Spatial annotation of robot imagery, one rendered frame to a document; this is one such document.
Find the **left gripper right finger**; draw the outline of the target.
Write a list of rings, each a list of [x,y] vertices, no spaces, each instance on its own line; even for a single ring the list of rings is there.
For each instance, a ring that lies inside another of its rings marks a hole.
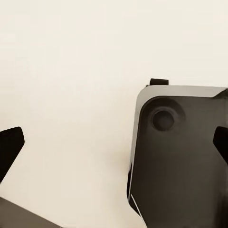
[[[228,128],[221,126],[216,128],[213,144],[228,165]]]

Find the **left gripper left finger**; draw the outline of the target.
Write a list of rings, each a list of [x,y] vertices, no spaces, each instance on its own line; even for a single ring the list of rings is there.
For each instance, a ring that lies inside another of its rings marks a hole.
[[[25,144],[20,126],[0,132],[0,183]]]

